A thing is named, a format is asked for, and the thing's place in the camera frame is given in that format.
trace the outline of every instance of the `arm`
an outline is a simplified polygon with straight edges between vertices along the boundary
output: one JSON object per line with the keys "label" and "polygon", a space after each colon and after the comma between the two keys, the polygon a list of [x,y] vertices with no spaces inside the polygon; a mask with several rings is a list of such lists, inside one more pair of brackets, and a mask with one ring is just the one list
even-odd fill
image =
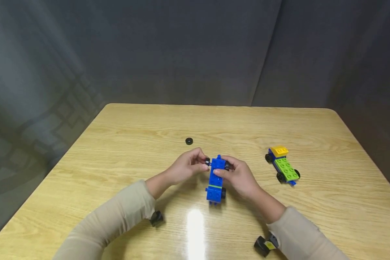
{"label": "arm", "polygon": [[233,164],[234,169],[231,172],[214,170],[214,173],[228,180],[242,197],[256,206],[269,230],[277,238],[280,251],[288,259],[348,259],[318,227],[295,208],[286,208],[264,191],[245,162],[231,156],[221,158]]}
{"label": "arm", "polygon": [[69,233],[53,259],[101,259],[104,248],[111,241],[152,216],[156,199],[166,189],[208,170],[205,159],[201,148],[187,151],[164,172],[124,188],[86,216]]}

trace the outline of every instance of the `yellow lego piece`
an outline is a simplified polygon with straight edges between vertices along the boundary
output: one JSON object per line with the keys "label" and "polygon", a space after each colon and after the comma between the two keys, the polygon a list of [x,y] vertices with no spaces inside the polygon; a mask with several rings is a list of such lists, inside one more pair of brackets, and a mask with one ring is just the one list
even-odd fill
{"label": "yellow lego piece", "polygon": [[281,145],[278,145],[276,147],[271,147],[270,149],[276,158],[286,156],[289,153],[286,147]]}
{"label": "yellow lego piece", "polygon": [[272,244],[271,241],[266,241],[264,242],[264,244],[267,246],[268,249],[270,250],[273,250],[273,249],[276,249],[276,247],[274,246],[274,244]]}

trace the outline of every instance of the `beige sleeve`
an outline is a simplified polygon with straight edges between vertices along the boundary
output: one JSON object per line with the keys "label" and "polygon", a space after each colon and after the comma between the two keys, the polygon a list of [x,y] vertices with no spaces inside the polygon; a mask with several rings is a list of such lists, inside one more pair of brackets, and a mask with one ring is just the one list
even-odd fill
{"label": "beige sleeve", "polygon": [[100,260],[104,248],[154,213],[155,199],[146,183],[138,181],[99,206],[83,219],[62,243],[53,259]]}
{"label": "beige sleeve", "polygon": [[288,207],[282,217],[268,227],[277,238],[280,251],[288,259],[348,259],[315,224],[293,207]]}

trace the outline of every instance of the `person's right hand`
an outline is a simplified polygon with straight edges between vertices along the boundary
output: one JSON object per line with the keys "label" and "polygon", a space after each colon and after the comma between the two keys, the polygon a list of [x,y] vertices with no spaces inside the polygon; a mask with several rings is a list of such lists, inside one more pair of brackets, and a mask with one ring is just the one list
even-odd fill
{"label": "person's right hand", "polygon": [[251,199],[261,187],[255,180],[247,163],[231,156],[222,155],[221,158],[232,164],[234,169],[230,171],[215,169],[214,174],[229,181],[244,199]]}

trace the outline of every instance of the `wooden table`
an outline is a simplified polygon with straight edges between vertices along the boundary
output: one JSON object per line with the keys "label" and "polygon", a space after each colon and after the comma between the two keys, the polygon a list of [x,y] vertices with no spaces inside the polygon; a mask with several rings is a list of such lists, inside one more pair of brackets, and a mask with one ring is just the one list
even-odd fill
{"label": "wooden table", "polygon": [[[264,159],[274,145],[285,145],[301,172],[294,188],[280,184]],[[94,208],[198,146],[211,158],[246,161],[261,187],[351,259],[390,259],[390,184],[334,111],[109,104],[0,232],[0,260],[52,258]],[[231,189],[225,203],[209,207],[207,185],[205,173],[170,188],[157,203],[166,223],[141,222],[104,259],[262,259],[253,250],[266,228],[261,217]]]}

